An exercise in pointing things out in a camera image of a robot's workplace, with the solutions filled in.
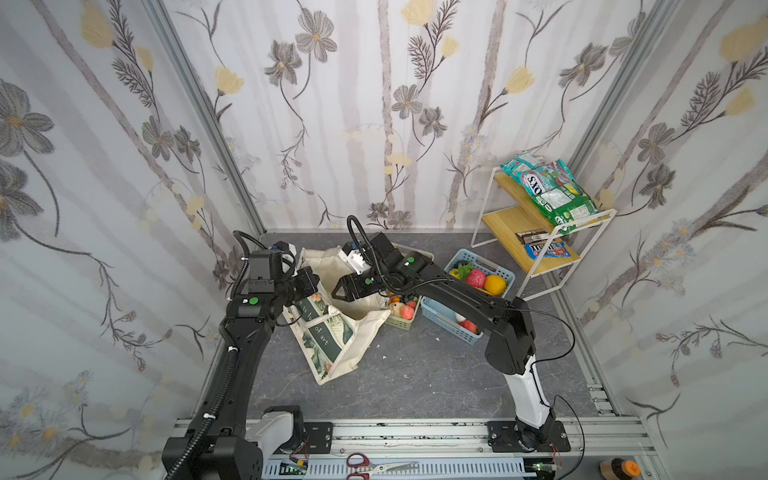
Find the bottle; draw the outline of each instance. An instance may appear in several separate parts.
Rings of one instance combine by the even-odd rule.
[[[641,475],[640,466],[637,463],[623,458],[601,462],[600,473],[605,480],[631,480]]]

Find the gray floor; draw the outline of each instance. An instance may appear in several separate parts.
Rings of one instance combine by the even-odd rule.
[[[458,249],[466,248],[472,237],[466,233],[387,236],[393,242],[433,252],[439,265],[447,264]],[[299,249],[325,250],[349,241],[349,234],[271,233],[267,239],[285,240]],[[514,295],[525,275],[504,247],[495,242],[472,250],[515,273],[510,292]],[[543,290],[542,281],[532,280],[529,289]],[[549,296],[533,299],[528,306],[556,314]],[[558,356],[568,349],[564,327],[557,320],[532,316],[537,358]],[[290,329],[277,328],[259,364],[248,416],[257,418],[268,406],[291,404],[300,405],[307,419],[515,416],[504,376],[483,356],[487,341],[484,338],[470,346],[419,315],[408,332],[383,325],[356,371],[319,386]],[[559,393],[578,415],[595,415],[573,354],[539,363],[537,368],[549,402]],[[559,416],[572,416],[561,403],[556,411]]]

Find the blue plastic basket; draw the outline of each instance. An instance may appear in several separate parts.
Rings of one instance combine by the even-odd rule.
[[[503,266],[496,265],[490,260],[480,257],[477,253],[470,252],[469,250],[462,248],[456,255],[453,256],[448,265],[445,266],[445,271],[450,271],[457,261],[472,262],[472,265],[476,269],[485,273],[485,275],[498,275],[507,282],[507,289],[504,291],[503,296],[507,296],[509,290],[512,288],[512,284],[515,281],[515,274],[505,269]],[[456,335],[458,338],[464,340],[469,345],[474,345],[483,336],[483,332],[479,335],[475,335],[466,328],[460,326],[456,321],[456,316],[453,310],[440,302],[436,302],[431,298],[422,298],[422,314],[436,323],[440,327],[448,330],[450,333]]]

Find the wallpaper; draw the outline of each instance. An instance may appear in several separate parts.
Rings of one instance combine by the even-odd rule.
[[[678,479],[768,465],[767,15],[682,2],[578,173],[619,214],[565,288]]]
[[[474,227],[493,167],[568,161],[652,6],[164,3],[266,226],[373,229]]]
[[[145,478],[191,414],[248,223],[181,92],[138,2],[0,5],[7,478]]]

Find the orange bottle cap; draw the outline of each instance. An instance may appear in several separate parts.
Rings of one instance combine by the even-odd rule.
[[[639,477],[642,474],[640,466],[631,460],[624,460],[621,463],[621,470],[630,477]]]

